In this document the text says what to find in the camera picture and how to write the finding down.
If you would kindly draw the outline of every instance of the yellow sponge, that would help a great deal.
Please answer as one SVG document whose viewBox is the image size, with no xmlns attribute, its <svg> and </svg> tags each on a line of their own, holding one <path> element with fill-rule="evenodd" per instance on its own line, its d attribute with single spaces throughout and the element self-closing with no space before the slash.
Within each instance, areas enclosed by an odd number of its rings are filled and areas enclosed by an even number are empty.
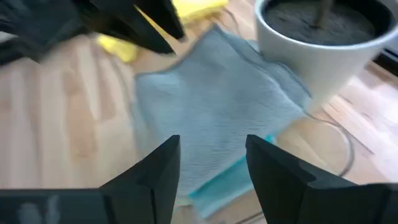
<svg viewBox="0 0 398 224">
<path fill-rule="evenodd" d="M 173 5 L 177 10 L 182 24 L 187 24 L 197 19 L 201 19 L 219 8 L 227 5 L 228 0 L 173 0 Z M 163 36 L 166 35 L 152 19 L 144 15 L 147 20 Z M 124 62 L 131 62 L 137 56 L 137 47 L 124 40 L 120 40 L 107 35 L 100 35 L 97 42 L 109 53 L 117 55 Z"/>
</svg>

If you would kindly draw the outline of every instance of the cable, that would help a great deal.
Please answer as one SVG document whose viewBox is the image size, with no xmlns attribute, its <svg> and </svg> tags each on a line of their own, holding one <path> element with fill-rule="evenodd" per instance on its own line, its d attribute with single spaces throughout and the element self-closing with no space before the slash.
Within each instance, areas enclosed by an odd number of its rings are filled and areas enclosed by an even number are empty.
<svg viewBox="0 0 398 224">
<path fill-rule="evenodd" d="M 240 36 L 240 38 L 242 38 L 242 39 L 245 41 L 245 43 L 246 43 L 250 48 L 252 48 L 255 52 L 258 52 L 256 49 L 254 49 L 254 48 L 252 47 L 252 45 L 251 45 L 245 38 L 243 38 L 243 36 L 242 36 L 242 34 L 241 34 L 241 31 L 240 31 L 240 29 L 239 29 L 238 20 L 236 19 L 235 15 L 234 15 L 230 10 L 226 9 L 225 7 L 222 8 L 222 11 L 225 12 L 225 13 L 227 13 L 227 14 L 231 17 L 231 19 L 232 19 L 233 22 L 235 23 L 236 32 L 238 33 L 238 35 Z M 254 65 L 255 67 L 260 67 L 260 65 L 258 65 L 258 64 L 256 64 L 256 63 L 254 63 L 253 61 L 249 60 L 249 59 L 246 58 L 246 56 L 244 56 L 243 54 L 240 54 L 240 55 L 242 56 L 243 59 L 245 59 L 245 61 L 251 63 L 251 64 Z M 354 148 L 353 148 L 353 143 L 352 143 L 351 139 L 349 138 L 349 133 L 347 133 L 347 131 L 346 131 L 341 125 L 333 124 L 332 122 L 325 121 L 325 120 L 322 120 L 322 119 L 318 119 L 318 118 L 314 117 L 313 115 L 311 115 L 309 112 L 305 111 L 304 109 L 303 109 L 303 112 L 304 112 L 304 114 L 306 115 L 306 117 L 308 117 L 308 118 L 310 118 L 310 119 L 312 119 L 312 120 L 314 120 L 314 121 L 326 123 L 327 125 L 330 125 L 330 126 L 336 128 L 336 129 L 340 130 L 341 134 L 343 134 L 343 136 L 344 136 L 344 142 L 348 145 L 348 149 L 347 149 L 347 151 L 348 151 L 348 159 L 347 159 L 346 165 L 344 166 L 343 170 L 338 174 L 338 176 L 339 176 L 339 177 L 342 177 L 342 176 L 346 175 L 346 174 L 351 170 L 351 168 L 353 167 L 353 164 L 354 164 L 354 155 L 355 155 L 355 153 L 354 153 Z"/>
</svg>

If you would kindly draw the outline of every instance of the gray towel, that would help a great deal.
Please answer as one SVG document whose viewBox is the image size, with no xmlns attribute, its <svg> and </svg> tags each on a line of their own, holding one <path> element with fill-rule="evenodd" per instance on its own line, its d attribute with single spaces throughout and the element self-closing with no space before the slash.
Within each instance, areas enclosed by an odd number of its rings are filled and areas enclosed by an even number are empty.
<svg viewBox="0 0 398 224">
<path fill-rule="evenodd" d="M 248 134 L 267 136 L 303 116 L 308 90 L 285 65 L 214 26 L 179 63 L 136 76 L 137 143 L 181 135 L 179 195 L 194 192 L 245 155 Z"/>
</svg>

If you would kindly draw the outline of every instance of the wooden surface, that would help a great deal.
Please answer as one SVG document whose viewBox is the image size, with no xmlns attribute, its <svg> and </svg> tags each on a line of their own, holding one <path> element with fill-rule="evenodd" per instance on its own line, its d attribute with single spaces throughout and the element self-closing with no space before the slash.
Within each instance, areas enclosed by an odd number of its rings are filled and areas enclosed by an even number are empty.
<svg viewBox="0 0 398 224">
<path fill-rule="evenodd" d="M 231 0 L 226 7 L 247 39 L 255 39 L 253 2 Z M 1 67 L 0 188 L 98 187 L 135 164 L 140 156 L 128 112 L 134 95 L 126 96 L 133 92 L 132 77 L 174 63 L 212 22 L 236 32 L 226 13 L 190 24 L 185 43 L 170 39 L 178 57 L 141 50 L 139 58 L 126 65 L 92 39 L 77 37 L 41 65 L 24 59 Z M 398 181 L 396 83 L 370 64 L 315 114 L 351 133 L 355 162 L 346 175 L 349 180 Z M 289 152 L 332 172 L 339 172 L 347 160 L 339 133 L 313 121 L 297 121 L 278 140 Z M 253 193 L 237 198 L 208 221 L 229 224 L 256 213 Z"/>
</svg>

